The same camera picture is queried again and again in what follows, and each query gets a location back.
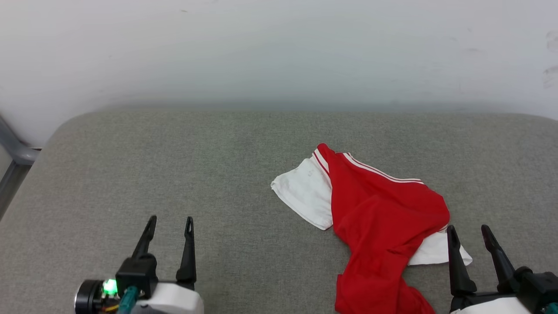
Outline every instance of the wire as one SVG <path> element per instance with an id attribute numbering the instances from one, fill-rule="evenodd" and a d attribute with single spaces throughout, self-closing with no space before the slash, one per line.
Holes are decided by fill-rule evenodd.
<path id="1" fill-rule="evenodd" d="M 108 312 L 115 311 L 115 310 L 117 310 L 117 309 L 118 309 L 118 305 L 111 306 L 111 307 L 105 307 L 105 308 L 103 308 L 103 312 L 108 313 Z"/>

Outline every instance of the white stripe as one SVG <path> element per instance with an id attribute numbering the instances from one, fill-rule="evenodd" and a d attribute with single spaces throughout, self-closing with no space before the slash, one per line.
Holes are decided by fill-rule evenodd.
<path id="1" fill-rule="evenodd" d="M 321 164 L 324 166 L 325 170 L 327 172 L 329 172 L 329 166 L 328 166 L 328 162 L 325 161 L 324 157 L 322 157 L 322 155 L 320 154 L 320 151 L 316 148 L 316 150 L 314 151 L 316 153 L 316 156 L 318 156 L 318 160 L 321 162 Z"/>
<path id="2" fill-rule="evenodd" d="M 368 165 L 363 166 L 363 165 L 357 163 L 357 162 L 356 162 L 356 159 L 354 159 L 354 158 L 353 158 L 350 154 L 348 154 L 348 153 L 343 153 L 343 156 L 345 156 L 345 158 L 346 158 L 350 163 L 352 163 L 353 165 L 355 165 L 355 166 L 357 166 L 357 167 L 359 167 L 359 168 L 362 168 L 362 169 L 366 169 L 366 170 L 368 170 L 368 171 L 370 171 L 370 172 L 379 174 L 379 175 L 381 175 L 382 177 L 384 177 L 384 178 L 386 178 L 386 179 L 388 179 L 388 180 L 390 180 L 390 181 L 397 182 L 397 183 L 420 183 L 420 184 L 424 184 L 424 183 L 423 183 L 422 181 L 420 181 L 419 179 L 397 179 L 397 178 L 394 178 L 394 177 L 392 177 L 392 176 L 390 176 L 390 175 L 385 174 L 384 172 L 382 172 L 382 171 L 380 171 L 380 170 L 378 170 L 378 169 L 376 169 L 376 168 L 374 168 L 374 167 L 372 167 L 372 166 L 368 166 Z"/>

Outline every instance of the white fabric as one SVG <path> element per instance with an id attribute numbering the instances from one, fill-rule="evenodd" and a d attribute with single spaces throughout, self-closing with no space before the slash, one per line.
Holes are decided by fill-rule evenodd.
<path id="1" fill-rule="evenodd" d="M 516 298 L 500 298 L 453 311 L 451 314 L 529 314 L 529 310 Z"/>
<path id="2" fill-rule="evenodd" d="M 271 183 L 277 196 L 307 222 L 326 230 L 333 225 L 331 217 L 331 180 L 328 165 L 316 152 L 295 169 L 279 175 Z M 473 259 L 460 248 L 465 265 Z M 448 262 L 448 238 L 446 231 L 436 232 L 425 238 L 409 265 L 441 264 Z"/>

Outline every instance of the teal connector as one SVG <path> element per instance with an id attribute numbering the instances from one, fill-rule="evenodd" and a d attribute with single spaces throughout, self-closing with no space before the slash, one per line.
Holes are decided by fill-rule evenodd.
<path id="1" fill-rule="evenodd" d="M 138 291 L 138 288 L 136 288 L 135 286 L 128 287 L 126 289 L 126 292 L 124 292 L 124 295 L 122 296 L 122 300 L 120 300 L 117 314 L 132 313 L 132 309 L 134 308 L 134 306 L 136 306 L 139 295 L 140 292 Z"/>
<path id="2" fill-rule="evenodd" d="M 550 303 L 545 314 L 558 314 L 558 303 Z"/>

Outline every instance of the white wall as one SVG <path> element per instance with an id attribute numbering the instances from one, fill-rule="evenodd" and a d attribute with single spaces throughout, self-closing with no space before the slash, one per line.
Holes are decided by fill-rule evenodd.
<path id="1" fill-rule="evenodd" d="M 0 114 L 32 146 L 119 106 L 558 118 L 556 0 L 0 4 Z"/>

